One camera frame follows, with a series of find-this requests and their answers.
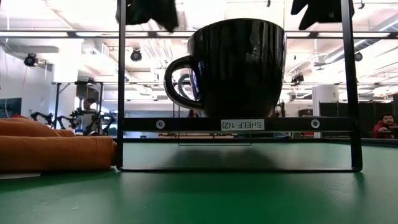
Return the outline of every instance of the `ceiling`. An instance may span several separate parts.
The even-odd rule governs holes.
[[[354,0],[356,14],[353,17],[354,31],[379,31],[392,22],[398,21],[398,0]],[[302,11],[297,16],[290,15],[292,0],[176,0],[179,30],[196,30],[213,22],[239,17],[264,19],[282,26],[285,30],[297,30]],[[114,18],[116,0],[2,0],[0,8],[0,30],[101,30],[116,31],[118,24]],[[127,30],[161,30],[154,21],[139,26],[128,26]],[[341,31],[341,24],[315,24],[309,30]],[[44,47],[65,49],[71,44],[69,39],[9,39],[7,45],[14,51],[26,52],[26,48],[36,47],[38,58],[48,62],[56,61],[57,51],[44,50]],[[162,83],[164,69],[169,62],[187,54],[186,39],[127,39],[126,76],[134,82]],[[343,60],[333,61],[342,54],[342,40],[289,39],[287,42],[286,82],[292,76],[302,74],[305,82],[345,82]],[[363,59],[356,63],[357,78],[361,83],[397,82],[398,51],[397,40],[381,40],[360,49]],[[140,49],[142,60],[133,62],[130,55]],[[118,61],[117,39],[86,39],[82,44],[79,76],[93,77],[98,81],[117,81]],[[320,67],[317,63],[332,61]],[[312,86],[287,88],[281,98],[289,95],[310,95]],[[359,87],[359,92],[368,93],[369,86]],[[109,102],[117,95],[116,86],[105,88],[104,98]],[[165,95],[162,85],[126,87],[130,96],[137,100],[147,99],[143,91]],[[346,98],[344,90],[340,98]]]

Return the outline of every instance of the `white pillar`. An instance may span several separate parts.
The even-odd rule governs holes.
[[[82,40],[67,40],[57,55],[57,60],[53,66],[54,82],[75,82],[78,78],[78,69],[80,66],[81,43]],[[58,116],[68,116],[75,110],[76,85],[61,85],[58,101]],[[57,86],[52,86],[52,97],[50,100],[50,111],[55,113],[55,99]]]
[[[312,88],[312,108],[313,115],[320,116],[320,103],[334,103],[339,98],[338,86],[325,85]],[[321,138],[321,133],[315,133],[315,138]]]

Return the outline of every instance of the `black metal frame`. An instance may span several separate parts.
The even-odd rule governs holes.
[[[60,99],[60,94],[64,89],[66,89],[69,85],[97,85],[100,84],[101,89],[99,91],[99,110],[98,112],[101,112],[102,109],[102,97],[103,97],[103,92],[104,92],[104,83],[103,82],[82,82],[82,81],[77,81],[77,82],[54,82],[52,83],[53,85],[57,86],[57,94],[55,97],[55,111],[54,111],[54,117],[55,117],[55,124],[54,128],[57,128],[57,118],[58,118],[58,104],[59,104],[59,99]],[[100,132],[101,125],[98,126],[98,133]]]
[[[119,48],[124,49],[126,46],[126,0],[120,1],[119,14]],[[261,132],[276,131],[348,131],[350,132],[351,143],[351,167],[329,169],[321,167],[312,169],[303,167],[302,169],[125,169],[123,167],[123,144],[125,142],[192,142],[203,143],[202,140],[186,139],[168,139],[171,141],[163,141],[166,139],[124,139],[124,131],[153,131],[153,132],[198,132],[206,131],[208,133],[217,133],[221,131],[220,119],[213,118],[125,118],[124,117],[124,71],[125,71],[125,53],[119,51],[119,72],[118,72],[118,138],[116,140],[118,148],[116,151],[116,165],[119,170],[123,171],[271,171],[271,172],[359,172],[363,168],[361,138],[358,125],[358,91],[356,83],[356,69],[354,61],[354,42],[353,42],[353,26],[350,16],[352,6],[347,0],[341,0],[341,11],[343,19],[343,41],[345,50],[345,67],[346,67],[346,86],[349,103],[349,118],[267,118],[264,120],[266,129]],[[313,120],[317,120],[319,126],[312,125]],[[214,139],[219,141],[206,141],[210,143],[225,142],[289,142],[289,140],[279,139],[270,141],[269,139],[240,139],[231,141],[228,139]],[[309,142],[326,142],[324,139],[312,139]]]

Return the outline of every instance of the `shelf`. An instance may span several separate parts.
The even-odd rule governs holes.
[[[173,33],[162,30],[126,31],[126,39],[188,39],[195,31],[176,30]],[[288,39],[342,39],[342,31],[289,31]],[[398,32],[353,32],[354,39],[387,40],[396,39]],[[117,39],[118,31],[75,31],[75,30],[2,30],[0,37],[8,39]]]
[[[274,133],[274,132],[348,132],[354,128],[351,118],[124,118],[123,131],[155,133]]]

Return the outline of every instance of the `table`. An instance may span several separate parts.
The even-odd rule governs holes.
[[[297,145],[263,147],[290,156],[324,149],[330,161],[346,161],[349,151]],[[0,223],[398,223],[398,149],[364,146],[363,156],[364,170],[355,174],[111,170],[4,180]]]

